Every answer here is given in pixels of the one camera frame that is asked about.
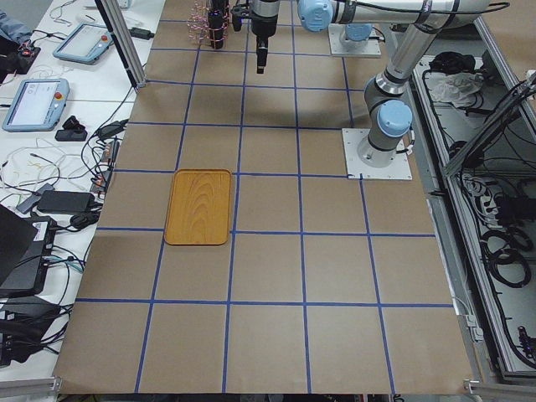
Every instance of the cable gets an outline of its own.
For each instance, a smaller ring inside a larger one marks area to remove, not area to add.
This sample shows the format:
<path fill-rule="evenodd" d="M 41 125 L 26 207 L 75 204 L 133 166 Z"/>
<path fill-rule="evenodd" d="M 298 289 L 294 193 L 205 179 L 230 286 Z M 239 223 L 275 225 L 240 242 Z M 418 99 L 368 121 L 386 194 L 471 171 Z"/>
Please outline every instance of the cable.
<path fill-rule="evenodd" d="M 74 2 L 76 2 L 76 0 L 69 0 L 68 2 L 63 3 L 63 4 L 59 5 L 58 7 L 52 8 L 49 11 L 49 17 L 52 18 L 52 20 L 55 23 L 65 23 L 65 24 L 67 24 L 67 26 L 70 27 L 72 25 L 72 22 L 70 22 L 70 21 L 68 21 L 66 19 L 62 19 L 61 17 L 64 14 L 64 7 L 67 7 L 67 6 L 71 5 Z M 54 13 L 56 10 L 59 10 L 59 15 L 57 17 L 53 17 L 52 13 Z"/>
<path fill-rule="evenodd" d="M 345 3 L 345 0 L 337 0 L 341 3 Z M 377 10 L 382 11 L 390 11 L 395 13 L 418 13 L 421 14 L 422 10 L 407 10 L 402 8 L 392 8 L 392 7 L 385 7 L 385 6 L 379 6 L 377 4 L 370 4 L 365 2 L 353 2 L 356 6 L 360 7 L 366 7 L 366 8 L 375 8 Z M 501 11 L 505 8 L 510 7 L 509 2 L 498 2 L 498 3 L 490 3 L 488 7 L 493 7 L 491 9 L 486 9 L 483 11 L 437 11 L 432 10 L 430 11 L 430 14 L 442 14 L 442 15 L 480 15 L 480 14 L 486 14 L 486 13 L 495 13 L 496 11 Z"/>

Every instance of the electronics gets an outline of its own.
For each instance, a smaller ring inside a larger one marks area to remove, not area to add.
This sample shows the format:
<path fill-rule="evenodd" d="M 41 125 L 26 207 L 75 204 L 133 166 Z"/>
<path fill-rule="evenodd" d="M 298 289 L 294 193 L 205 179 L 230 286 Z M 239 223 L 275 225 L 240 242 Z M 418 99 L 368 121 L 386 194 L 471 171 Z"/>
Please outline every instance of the electronics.
<path fill-rule="evenodd" d="M 81 23 L 52 53 L 55 58 L 93 64 L 113 43 L 103 25 Z"/>
<path fill-rule="evenodd" d="M 50 131 L 58 123 L 69 95 L 63 78 L 23 80 L 2 124 L 5 131 Z"/>
<path fill-rule="evenodd" d="M 58 130 L 54 139 L 59 142 L 85 141 L 87 131 L 82 129 Z"/>
<path fill-rule="evenodd" d="M 0 285 L 1 297 L 32 296 L 40 293 L 44 287 L 48 269 L 44 257 L 52 251 L 55 232 L 50 227 L 55 226 L 56 222 L 49 216 L 21 219 L 30 223 L 37 233 L 18 263 L 13 267 L 2 267 L 2 270 L 11 269 L 11 272 Z"/>
<path fill-rule="evenodd" d="M 10 74 L 17 71 L 17 75 L 25 75 L 40 51 L 41 48 L 33 48 L 30 54 L 21 54 L 21 52 L 14 50 L 5 56 L 0 56 L 0 70 L 5 70 Z"/>
<path fill-rule="evenodd" d="M 120 8 L 129 8 L 132 4 L 132 0 L 117 0 L 117 4 Z M 97 8 L 95 0 L 85 0 L 85 8 Z"/>
<path fill-rule="evenodd" d="M 43 193 L 47 190 L 54 190 L 54 186 L 52 184 L 45 183 L 37 191 L 35 191 L 34 194 L 30 195 L 22 203 L 17 205 L 17 211 L 19 211 L 21 214 L 27 214 L 30 212 L 32 208 L 37 205 Z"/>
<path fill-rule="evenodd" d="M 24 363 L 43 349 L 44 334 L 59 315 L 59 306 L 39 297 L 8 299 L 0 309 L 0 367 Z"/>
<path fill-rule="evenodd" d="M 36 234 L 31 223 L 0 205 L 0 283 L 11 274 Z"/>
<path fill-rule="evenodd" d="M 91 193 L 72 191 L 45 191 L 37 209 L 46 214 L 79 214 L 90 209 L 95 202 Z"/>

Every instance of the metal base plate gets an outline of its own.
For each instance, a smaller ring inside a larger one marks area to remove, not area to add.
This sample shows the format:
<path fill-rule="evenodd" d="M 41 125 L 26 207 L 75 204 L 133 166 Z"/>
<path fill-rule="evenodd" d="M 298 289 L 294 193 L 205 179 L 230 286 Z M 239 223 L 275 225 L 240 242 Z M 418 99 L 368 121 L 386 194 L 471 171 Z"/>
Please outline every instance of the metal base plate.
<path fill-rule="evenodd" d="M 382 52 L 379 49 L 379 41 L 376 39 L 369 39 L 364 43 L 353 42 L 351 40 L 341 43 L 341 33 L 344 29 L 345 25 L 337 23 L 331 23 L 327 28 L 329 31 L 329 46 L 332 51 L 332 56 L 353 56 L 365 59 L 379 59 L 382 56 Z"/>
<path fill-rule="evenodd" d="M 372 167 L 358 156 L 358 145 L 369 134 L 369 129 L 343 128 L 344 155 L 346 157 L 346 171 L 348 178 L 365 178 L 381 180 L 411 180 L 410 164 L 405 153 L 396 154 L 388 167 Z M 400 141 L 398 150 L 404 149 Z"/>

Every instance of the blue tape grid line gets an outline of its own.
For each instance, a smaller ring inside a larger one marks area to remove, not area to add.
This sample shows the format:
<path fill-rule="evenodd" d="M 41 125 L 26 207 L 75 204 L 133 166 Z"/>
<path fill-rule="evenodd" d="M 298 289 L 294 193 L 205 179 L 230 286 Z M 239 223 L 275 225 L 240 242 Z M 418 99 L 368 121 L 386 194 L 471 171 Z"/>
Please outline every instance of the blue tape grid line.
<path fill-rule="evenodd" d="M 245 51 L 247 53 L 249 46 L 250 38 L 250 25 L 249 22 L 246 24 L 246 35 L 245 35 Z M 248 58 L 244 57 L 244 72 L 242 76 L 242 103 L 240 105 L 240 131 L 239 131 L 239 140 L 238 140 L 238 159 L 236 161 L 236 192 L 234 196 L 234 217 L 233 217 L 233 229 L 231 233 L 231 256 L 229 263 L 229 283 L 227 285 L 227 308 L 225 311 L 225 339 L 224 339 L 224 367 L 223 375 L 221 381 L 221 392 L 225 393 L 227 390 L 227 368 L 229 366 L 229 332 L 230 332 L 230 321 L 231 321 L 231 300 L 233 293 L 233 269 L 235 262 L 235 246 L 236 246 L 236 226 L 238 222 L 238 211 L 240 203 L 240 170 L 242 163 L 242 141 L 244 137 L 244 114 L 245 114 L 245 82 L 247 75 L 248 67 Z"/>
<path fill-rule="evenodd" d="M 192 100 L 193 82 L 195 80 L 195 74 L 196 74 L 197 67 L 198 67 L 198 61 L 199 61 L 199 51 L 197 52 L 196 57 L 195 57 L 195 64 L 194 64 L 194 67 L 193 67 L 192 80 L 191 80 L 190 90 L 189 90 L 189 93 L 188 93 L 188 103 L 186 105 L 186 111 L 184 112 L 184 122 L 186 122 L 186 120 L 188 119 L 188 112 L 189 112 L 190 103 L 191 103 L 191 100 Z M 183 149 L 183 139 L 184 139 L 185 130 L 186 130 L 186 126 L 183 125 L 183 129 L 182 129 L 182 132 L 181 132 L 181 141 L 180 141 L 180 145 L 179 145 L 179 149 L 178 149 L 178 155 L 177 155 L 177 161 L 175 163 L 175 168 L 178 167 L 178 162 L 179 162 L 179 159 L 181 157 L 181 151 Z M 142 352 L 141 352 L 141 355 L 140 355 L 140 363 L 138 365 L 138 371 L 137 371 L 137 377 L 136 377 L 136 385 L 134 387 L 134 392 L 136 394 L 138 394 L 140 392 L 140 383 L 142 381 L 142 373 L 143 373 L 143 363 L 145 361 L 145 352 L 147 350 L 147 341 L 149 339 L 149 330 L 150 330 L 150 327 L 151 327 L 151 320 L 152 320 L 152 309 L 154 307 L 154 304 L 155 304 L 154 301 L 156 299 L 158 277 L 160 275 L 160 267 L 161 267 L 161 264 L 162 264 L 162 256 L 163 256 L 163 251 L 164 251 L 164 245 L 165 245 L 165 241 L 164 241 L 163 230 L 162 230 L 162 239 L 161 239 L 161 244 L 160 244 L 160 251 L 158 253 L 157 269 L 156 269 L 155 276 L 154 276 L 154 282 L 152 284 L 151 300 L 149 301 L 149 311 L 147 313 L 147 323 L 146 323 L 146 326 L 145 326 L 145 333 L 143 335 Z"/>
<path fill-rule="evenodd" d="M 385 362 L 387 363 L 389 385 L 391 387 L 391 394 L 396 394 L 395 387 L 394 387 L 393 368 L 391 366 L 391 358 L 389 356 L 389 345 L 387 343 L 387 334 L 385 331 L 384 312 L 382 310 L 381 295 L 379 293 L 378 274 L 376 272 L 376 264 L 374 261 L 374 249 L 373 249 L 373 244 L 372 244 L 372 236 L 370 235 L 370 224 L 369 224 L 369 217 L 368 217 L 369 212 L 367 210 L 367 198 L 365 196 L 365 187 L 364 187 L 362 178 L 359 180 L 359 189 L 361 191 L 361 199 L 363 202 L 363 214 L 365 218 L 365 227 L 367 229 L 368 252 L 370 254 L 370 264 L 372 266 L 372 273 L 373 273 L 373 278 L 374 278 L 374 289 L 376 291 L 376 301 L 378 303 L 379 325 L 381 327 L 382 340 L 384 343 Z"/>
<path fill-rule="evenodd" d="M 294 20 L 294 7 L 291 3 L 291 20 Z M 309 325 L 307 320 L 307 276 L 306 276 L 306 262 L 305 262 L 305 237 L 303 235 L 303 193 L 302 193 L 302 158 L 300 149 L 300 122 L 298 115 L 298 88 L 297 88 L 297 74 L 296 74 L 296 40 L 294 36 L 294 26 L 291 28 L 292 35 L 292 73 L 294 82 L 294 118 L 296 123 L 296 151 L 297 151 L 297 168 L 298 168 L 298 203 L 300 213 L 300 253 L 301 253 L 301 293 L 303 295 L 303 341 L 305 346 L 305 370 L 307 381 L 307 393 L 312 393 L 312 380 L 311 380 L 311 359 L 309 355 Z"/>

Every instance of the wooden tray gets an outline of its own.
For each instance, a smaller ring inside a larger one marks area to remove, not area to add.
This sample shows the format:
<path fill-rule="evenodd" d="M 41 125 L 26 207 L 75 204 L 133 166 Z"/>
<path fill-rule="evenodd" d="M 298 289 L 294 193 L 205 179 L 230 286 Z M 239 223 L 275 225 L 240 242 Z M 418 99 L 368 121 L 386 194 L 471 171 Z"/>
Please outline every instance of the wooden tray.
<path fill-rule="evenodd" d="M 173 175 L 164 239 L 169 245 L 222 245 L 229 237 L 231 172 L 181 169 Z"/>

